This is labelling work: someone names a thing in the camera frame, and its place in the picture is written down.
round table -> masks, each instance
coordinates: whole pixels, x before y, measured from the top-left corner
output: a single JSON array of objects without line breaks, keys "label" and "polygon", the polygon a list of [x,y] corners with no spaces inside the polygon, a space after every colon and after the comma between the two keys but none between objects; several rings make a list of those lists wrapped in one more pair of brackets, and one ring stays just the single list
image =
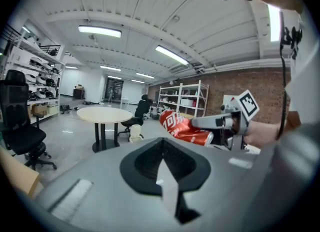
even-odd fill
[{"label": "round table", "polygon": [[[118,123],[127,121],[133,116],[131,112],[111,107],[82,108],[77,111],[77,115],[85,121],[94,123],[95,143],[92,145],[92,150],[95,153],[107,148],[118,147]],[[106,124],[114,124],[114,140],[106,139]]]}]

person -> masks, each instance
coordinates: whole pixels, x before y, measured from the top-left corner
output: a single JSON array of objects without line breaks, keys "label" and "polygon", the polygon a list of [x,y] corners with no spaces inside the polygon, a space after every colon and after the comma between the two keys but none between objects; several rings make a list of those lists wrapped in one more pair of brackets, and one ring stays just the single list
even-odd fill
[{"label": "person", "polygon": [[[286,91],[291,98],[283,133],[299,127],[302,123],[320,121],[319,101],[320,53],[318,31],[302,0],[261,0],[280,9],[294,10],[299,14],[302,39],[295,45],[296,56],[291,58],[291,83]],[[234,121],[234,130],[238,124]],[[244,141],[261,148],[278,139],[280,123],[267,124],[250,121]]]},{"label": "person", "polygon": [[114,94],[114,90],[112,88],[110,88],[109,90],[109,97],[108,97],[108,102],[112,101],[112,95]]}]

ceiling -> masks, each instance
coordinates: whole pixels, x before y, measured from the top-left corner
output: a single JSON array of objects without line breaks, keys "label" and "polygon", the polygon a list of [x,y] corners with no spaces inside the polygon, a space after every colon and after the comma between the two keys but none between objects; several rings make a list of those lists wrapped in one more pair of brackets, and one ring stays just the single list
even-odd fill
[{"label": "ceiling", "polygon": [[[147,83],[202,65],[279,56],[279,43],[269,41],[268,7],[258,0],[22,0],[21,7],[83,66],[121,68],[128,79],[141,80],[137,72],[155,77],[144,78]],[[284,15],[288,28],[297,23],[294,13]],[[79,32],[79,25],[118,29],[121,38],[95,34],[90,39]],[[186,59],[189,66],[157,52],[158,45]]]}]

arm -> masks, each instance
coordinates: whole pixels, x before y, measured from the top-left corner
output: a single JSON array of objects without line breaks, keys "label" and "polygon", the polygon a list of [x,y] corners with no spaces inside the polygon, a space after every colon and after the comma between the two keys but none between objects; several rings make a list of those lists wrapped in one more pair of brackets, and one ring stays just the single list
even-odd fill
[{"label": "arm", "polygon": [[[283,132],[292,131],[301,125],[299,115],[296,111],[290,111],[285,121]],[[278,124],[266,124],[256,121],[250,121],[244,141],[247,144],[261,148],[267,143],[277,140],[280,129]]]}]

red brick wall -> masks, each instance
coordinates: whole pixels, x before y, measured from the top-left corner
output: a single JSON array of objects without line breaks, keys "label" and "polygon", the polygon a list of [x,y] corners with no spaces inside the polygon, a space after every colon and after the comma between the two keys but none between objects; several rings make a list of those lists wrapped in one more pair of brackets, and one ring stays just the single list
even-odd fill
[{"label": "red brick wall", "polygon": [[[286,78],[289,82],[289,72],[287,72]],[[254,117],[254,120],[265,123],[280,122],[283,101],[281,69],[252,69],[206,74],[182,79],[175,85],[179,85],[181,82],[183,84],[196,84],[199,80],[203,84],[209,85],[206,116],[221,113],[220,107],[223,103],[223,95],[239,95],[249,89],[260,107],[260,112]],[[169,83],[149,87],[149,98],[154,99],[155,93],[159,91],[160,86],[167,87]]]}]

